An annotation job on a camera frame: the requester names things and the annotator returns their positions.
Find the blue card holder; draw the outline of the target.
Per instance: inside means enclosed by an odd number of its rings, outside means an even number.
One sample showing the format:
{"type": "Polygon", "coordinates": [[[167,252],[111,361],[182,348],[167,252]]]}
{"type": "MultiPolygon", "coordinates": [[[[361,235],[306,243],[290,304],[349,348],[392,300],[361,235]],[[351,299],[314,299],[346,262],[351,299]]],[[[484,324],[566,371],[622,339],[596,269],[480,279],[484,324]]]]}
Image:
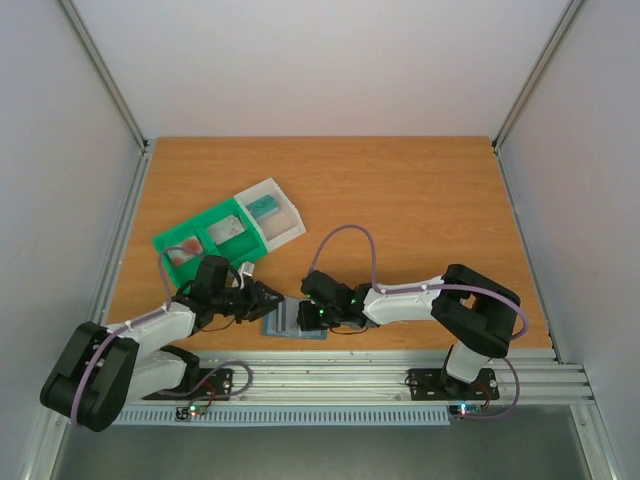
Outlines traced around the blue card holder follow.
{"type": "Polygon", "coordinates": [[[286,297],[280,302],[277,309],[263,318],[262,334],[269,337],[278,337],[298,340],[326,340],[327,332],[302,331],[297,323],[299,304],[296,298],[286,297]]]}

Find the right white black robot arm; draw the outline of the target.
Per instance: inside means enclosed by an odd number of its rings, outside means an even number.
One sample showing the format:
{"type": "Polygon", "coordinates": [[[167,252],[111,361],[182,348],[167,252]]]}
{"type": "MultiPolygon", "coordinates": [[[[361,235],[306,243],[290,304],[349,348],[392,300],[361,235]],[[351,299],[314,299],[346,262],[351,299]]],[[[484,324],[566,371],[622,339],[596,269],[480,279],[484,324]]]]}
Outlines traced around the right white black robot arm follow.
{"type": "Polygon", "coordinates": [[[461,399],[488,383],[480,379],[492,359],[508,355],[528,324],[519,297],[461,264],[430,280],[360,284],[354,288],[314,270],[301,284],[297,325],[303,331],[379,328],[401,321],[435,321],[456,339],[436,381],[436,390],[461,399]]]}

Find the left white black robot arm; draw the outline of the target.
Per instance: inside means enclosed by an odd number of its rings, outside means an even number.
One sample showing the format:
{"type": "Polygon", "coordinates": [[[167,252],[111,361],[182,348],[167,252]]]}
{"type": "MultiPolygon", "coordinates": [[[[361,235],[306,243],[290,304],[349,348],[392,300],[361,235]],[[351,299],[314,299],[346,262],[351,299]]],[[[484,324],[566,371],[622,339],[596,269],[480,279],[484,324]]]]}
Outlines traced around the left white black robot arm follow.
{"type": "Polygon", "coordinates": [[[258,320],[283,300],[246,269],[205,255],[195,276],[158,308],[111,326],[80,324],[46,378],[39,401],[72,424],[101,432],[125,405],[147,397],[203,393],[212,400],[228,399],[233,390],[211,385],[199,357],[176,347],[176,341],[203,331],[216,316],[236,323],[258,320]]]}

